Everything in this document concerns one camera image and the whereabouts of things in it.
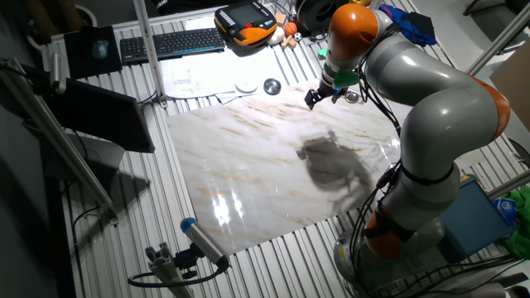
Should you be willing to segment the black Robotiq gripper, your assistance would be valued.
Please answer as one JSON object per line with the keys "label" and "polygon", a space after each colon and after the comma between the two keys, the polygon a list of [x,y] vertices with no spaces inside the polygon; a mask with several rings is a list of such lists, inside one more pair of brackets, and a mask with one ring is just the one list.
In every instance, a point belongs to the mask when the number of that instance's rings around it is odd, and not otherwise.
{"label": "black Robotiq gripper", "polygon": [[331,102],[336,103],[345,94],[344,89],[337,89],[321,80],[317,90],[310,89],[304,98],[307,107],[312,110],[321,100],[331,97]]}

